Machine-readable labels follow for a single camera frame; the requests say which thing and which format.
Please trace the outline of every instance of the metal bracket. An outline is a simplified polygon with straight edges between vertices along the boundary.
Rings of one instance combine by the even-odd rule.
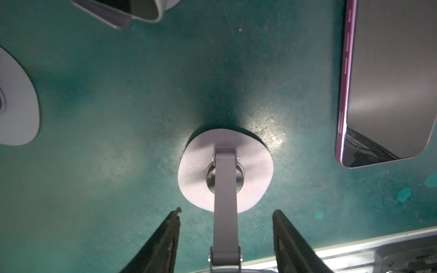
[[[241,252],[238,246],[235,147],[216,147],[215,166],[214,242],[210,253],[210,266],[238,266],[241,269]]]

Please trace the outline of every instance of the green mat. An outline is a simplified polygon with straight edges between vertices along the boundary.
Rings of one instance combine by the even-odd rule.
[[[0,145],[0,271],[118,272],[178,206],[176,272],[206,269],[213,215],[182,196],[177,169],[207,124],[253,132],[274,159],[239,214],[245,261],[273,256],[275,209],[313,247],[437,225],[436,134],[413,159],[335,161],[343,9],[183,0],[117,31],[68,0],[1,2],[0,46],[35,85],[41,130]]]

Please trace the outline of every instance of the smartphone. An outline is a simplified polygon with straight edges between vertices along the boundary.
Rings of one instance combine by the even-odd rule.
[[[411,158],[437,116],[437,1],[347,0],[336,159]]]
[[[89,0],[134,19],[158,22],[165,8],[164,0]]]

